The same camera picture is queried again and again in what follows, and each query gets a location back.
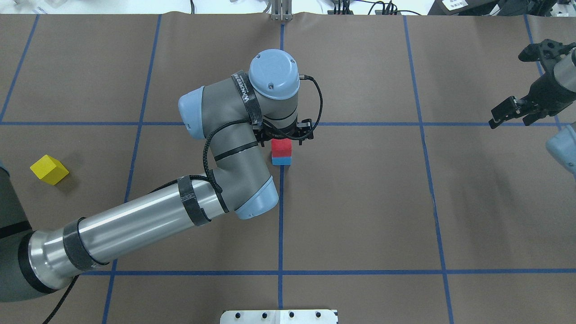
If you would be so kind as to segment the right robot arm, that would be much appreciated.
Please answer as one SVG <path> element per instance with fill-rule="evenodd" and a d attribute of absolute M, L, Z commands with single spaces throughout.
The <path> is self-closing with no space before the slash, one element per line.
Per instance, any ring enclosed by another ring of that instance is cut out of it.
<path fill-rule="evenodd" d="M 575 107 L 575 43 L 543 39 L 528 44 L 517 59 L 536 64 L 540 74 L 524 95 L 509 95 L 494 104 L 487 124 L 491 129 L 508 122 L 544 127 L 547 119 L 557 120 L 557 131 L 544 147 L 551 159 L 574 178 L 575 121 L 563 122 L 560 115 Z"/>

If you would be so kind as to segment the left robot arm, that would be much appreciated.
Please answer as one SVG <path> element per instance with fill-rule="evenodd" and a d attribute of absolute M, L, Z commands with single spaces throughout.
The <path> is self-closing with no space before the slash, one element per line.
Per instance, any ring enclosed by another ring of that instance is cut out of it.
<path fill-rule="evenodd" d="M 300 74 L 294 57 L 266 49 L 247 72 L 183 95 L 183 124 L 191 137 L 204 140 L 204 173 L 57 230 L 32 229 L 2 166 L 1 301 L 55 293 L 82 273 L 228 212 L 251 219 L 274 208 L 279 194 L 258 145 L 313 138 L 315 122 L 297 120 L 302 80 L 311 77 Z"/>

